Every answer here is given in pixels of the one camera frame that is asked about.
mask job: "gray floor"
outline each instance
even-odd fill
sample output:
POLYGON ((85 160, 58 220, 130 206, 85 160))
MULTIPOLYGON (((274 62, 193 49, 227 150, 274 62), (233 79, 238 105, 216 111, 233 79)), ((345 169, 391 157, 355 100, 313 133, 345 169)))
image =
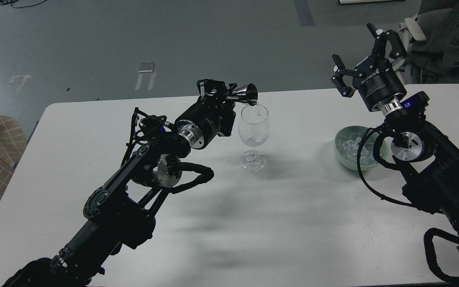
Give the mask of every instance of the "gray floor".
MULTIPOLYGON (((29 136, 52 103, 189 96, 203 78, 253 82, 259 91, 331 88, 333 53, 348 67, 357 64, 373 46, 367 22, 396 29, 419 3, 49 0, 26 9, 0 6, 0 114, 16 118, 29 136), (142 62, 156 63, 155 81, 151 85, 146 73, 135 90, 142 62)), ((153 107, 143 110, 153 113, 153 107)))

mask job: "silver joint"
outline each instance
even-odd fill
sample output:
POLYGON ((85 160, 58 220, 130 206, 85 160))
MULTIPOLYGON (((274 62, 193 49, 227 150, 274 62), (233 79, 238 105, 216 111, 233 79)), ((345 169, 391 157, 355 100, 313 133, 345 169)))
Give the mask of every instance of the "silver joint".
POLYGON ((401 134, 408 138, 408 147, 399 147, 393 143, 390 145, 390 151, 400 160, 417 160, 424 152, 424 142, 413 132, 403 132, 401 134))
POLYGON ((380 107, 380 110, 382 111, 382 114, 384 114, 384 116, 387 116, 391 112, 399 109, 403 109, 403 107, 401 106, 397 98, 394 98, 392 102, 388 102, 380 107))
POLYGON ((374 107, 373 111, 382 111, 384 116, 387 116, 392 111, 396 111, 399 109, 403 109, 401 103, 398 100, 398 96, 404 96, 403 93, 395 93, 394 95, 390 96, 389 98, 378 102, 374 107))
POLYGON ((200 149, 204 145, 202 131, 190 120, 180 120, 178 123, 178 134, 188 140, 193 149, 200 149))
POLYGON ((180 162, 179 158, 175 155, 162 154, 157 162, 157 166, 152 170, 153 180, 160 187, 174 187, 182 177, 181 171, 178 171, 176 175, 169 173, 168 163, 170 162, 168 160, 180 162))

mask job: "glass base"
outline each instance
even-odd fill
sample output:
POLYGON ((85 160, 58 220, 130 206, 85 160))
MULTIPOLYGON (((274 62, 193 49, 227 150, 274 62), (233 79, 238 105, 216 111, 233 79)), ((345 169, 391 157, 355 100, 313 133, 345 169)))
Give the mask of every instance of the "glass base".
POLYGON ((249 172, 260 171, 265 162, 265 156, 259 151, 246 151, 240 157, 240 165, 249 172))

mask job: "white table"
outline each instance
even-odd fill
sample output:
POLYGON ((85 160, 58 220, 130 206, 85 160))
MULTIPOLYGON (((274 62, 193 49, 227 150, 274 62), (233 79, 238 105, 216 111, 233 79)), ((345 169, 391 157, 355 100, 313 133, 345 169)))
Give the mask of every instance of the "white table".
MULTIPOLYGON (((430 96, 428 120, 459 147, 459 85, 410 85, 430 96)), ((57 254, 84 224, 88 196, 115 172, 138 106, 174 120, 196 97, 110 100, 49 106, 0 202, 0 285, 27 262, 57 254)), ((377 126, 358 95, 335 89, 260 93, 271 136, 258 149, 266 167, 248 173, 236 129, 184 160, 215 178, 169 196, 154 237, 104 263, 104 286, 357 286, 438 282, 424 257, 430 227, 452 232, 443 215, 379 200, 343 167, 333 137, 349 125, 377 126)), ((192 177, 184 175, 182 182, 192 177)), ((401 196, 399 172, 377 167, 370 184, 401 196)), ((148 189, 129 186, 138 200, 148 189)), ((454 245, 435 240, 439 264, 459 275, 454 245)))

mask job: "black cable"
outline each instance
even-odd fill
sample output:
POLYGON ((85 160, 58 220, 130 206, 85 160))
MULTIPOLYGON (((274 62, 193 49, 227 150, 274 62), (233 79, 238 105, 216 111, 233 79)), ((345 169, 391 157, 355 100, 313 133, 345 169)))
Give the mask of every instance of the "black cable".
POLYGON ((426 262, 430 271, 439 279, 449 282, 454 285, 459 285, 459 277, 449 276, 445 274, 437 263, 437 254, 435 253, 435 245, 433 237, 438 236, 452 243, 459 244, 459 237, 438 228, 430 228, 424 233, 424 252, 426 253, 426 262))
POLYGON ((14 4, 15 2, 17 2, 17 1, 18 1, 18 0, 15 0, 15 1, 11 2, 11 3, 10 3, 10 6, 12 6, 12 7, 15 8, 15 9, 20 9, 20 8, 35 7, 35 6, 38 6, 38 5, 40 5, 40 4, 44 3, 44 2, 47 2, 47 0, 43 0, 42 2, 37 3, 37 4, 35 4, 35 5, 21 6, 21 7, 15 7, 15 6, 13 6, 13 4, 14 4))
POLYGON ((381 200, 385 200, 385 201, 388 201, 390 203, 394 203, 394 204, 399 204, 399 205, 403 205, 403 206, 408 206, 408 207, 414 207, 415 208, 415 205, 413 205, 412 203, 408 203, 408 202, 402 202, 400 200, 396 200, 394 198, 390 198, 384 194, 381 194, 379 193, 378 191, 376 191, 373 187, 371 187, 371 185, 368 184, 368 182, 365 180, 364 178, 364 174, 362 173, 362 169, 361 169, 361 153, 362 153, 362 148, 364 147, 364 143, 373 135, 373 133, 375 132, 378 132, 380 127, 377 127, 376 129, 373 129, 373 128, 368 128, 365 132, 364 132, 364 135, 362 136, 362 139, 361 141, 359 142, 359 147, 357 148, 357 172, 359 173, 359 177, 361 178, 362 182, 364 183, 364 185, 376 196, 378 196, 381 200))
POLYGON ((198 165, 197 163, 180 162, 176 168, 177 170, 175 171, 193 171, 199 175, 193 181, 188 183, 181 184, 177 187, 171 187, 169 189, 163 189, 171 194, 177 194, 182 191, 191 189, 198 184, 209 182, 214 177, 214 171, 211 168, 204 165, 198 165))

